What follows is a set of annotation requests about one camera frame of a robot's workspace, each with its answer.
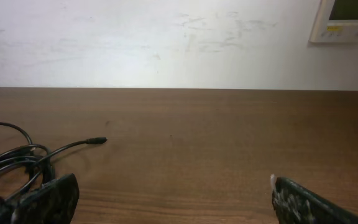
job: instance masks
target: cable connector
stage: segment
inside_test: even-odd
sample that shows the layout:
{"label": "cable connector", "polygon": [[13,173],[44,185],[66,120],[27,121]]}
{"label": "cable connector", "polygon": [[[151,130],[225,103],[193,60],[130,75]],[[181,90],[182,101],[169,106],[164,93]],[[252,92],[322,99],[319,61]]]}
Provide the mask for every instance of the cable connector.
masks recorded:
{"label": "cable connector", "polygon": [[98,138],[87,139],[86,143],[87,144],[103,144],[106,141],[107,141],[106,137],[98,137]]}

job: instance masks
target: white plastic device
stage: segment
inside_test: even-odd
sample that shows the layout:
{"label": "white plastic device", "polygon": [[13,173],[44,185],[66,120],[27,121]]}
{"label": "white plastic device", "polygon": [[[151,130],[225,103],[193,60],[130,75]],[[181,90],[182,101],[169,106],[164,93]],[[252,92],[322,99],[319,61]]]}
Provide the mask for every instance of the white plastic device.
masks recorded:
{"label": "white plastic device", "polygon": [[358,42],[358,0],[321,0],[310,42]]}

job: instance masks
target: lcd display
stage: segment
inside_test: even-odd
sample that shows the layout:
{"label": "lcd display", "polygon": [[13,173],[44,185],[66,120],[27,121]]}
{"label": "lcd display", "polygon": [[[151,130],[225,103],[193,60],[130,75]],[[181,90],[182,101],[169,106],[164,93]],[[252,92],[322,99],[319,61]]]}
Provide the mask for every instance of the lcd display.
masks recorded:
{"label": "lcd display", "polygon": [[358,20],[358,0],[335,0],[329,20]]}

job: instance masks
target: brown wooden surface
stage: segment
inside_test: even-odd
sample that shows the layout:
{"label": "brown wooden surface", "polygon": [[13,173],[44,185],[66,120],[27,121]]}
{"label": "brown wooden surface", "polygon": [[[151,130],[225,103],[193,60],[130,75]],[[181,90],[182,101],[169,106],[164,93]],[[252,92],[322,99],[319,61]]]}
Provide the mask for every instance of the brown wooden surface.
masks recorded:
{"label": "brown wooden surface", "polygon": [[[358,215],[358,92],[0,88],[0,121],[51,149],[109,138],[54,159],[78,179],[74,224],[278,223],[273,173]],[[0,127],[0,153],[21,144]]]}

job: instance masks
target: yellow sticker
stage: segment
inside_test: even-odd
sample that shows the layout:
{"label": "yellow sticker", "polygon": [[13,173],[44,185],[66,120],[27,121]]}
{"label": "yellow sticker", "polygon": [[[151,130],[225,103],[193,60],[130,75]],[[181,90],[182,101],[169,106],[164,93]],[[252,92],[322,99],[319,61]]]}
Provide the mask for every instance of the yellow sticker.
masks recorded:
{"label": "yellow sticker", "polygon": [[327,31],[341,31],[342,27],[339,26],[329,26],[327,27]]}

